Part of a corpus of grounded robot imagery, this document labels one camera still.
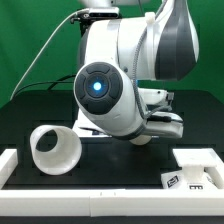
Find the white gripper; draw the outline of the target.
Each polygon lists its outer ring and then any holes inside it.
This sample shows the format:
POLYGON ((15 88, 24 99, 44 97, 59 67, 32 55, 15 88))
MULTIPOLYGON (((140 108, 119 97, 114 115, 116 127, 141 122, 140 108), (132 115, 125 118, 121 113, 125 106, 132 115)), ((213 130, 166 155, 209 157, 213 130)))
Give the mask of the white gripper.
POLYGON ((162 89, 139 88, 139 95, 146 119, 145 135, 165 138, 181 138, 183 119, 172 112, 174 93, 162 89))

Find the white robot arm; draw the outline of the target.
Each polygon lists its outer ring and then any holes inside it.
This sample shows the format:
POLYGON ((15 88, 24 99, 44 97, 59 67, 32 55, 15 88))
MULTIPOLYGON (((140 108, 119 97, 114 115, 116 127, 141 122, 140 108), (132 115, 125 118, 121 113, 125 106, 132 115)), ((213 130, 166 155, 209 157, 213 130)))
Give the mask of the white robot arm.
POLYGON ((187 0, 162 0, 157 12, 123 18, 114 3, 87 3, 89 22, 74 80, 76 102, 99 132, 118 139, 180 138, 183 120, 173 95, 144 89, 140 80, 177 81, 196 65, 199 44, 187 0))

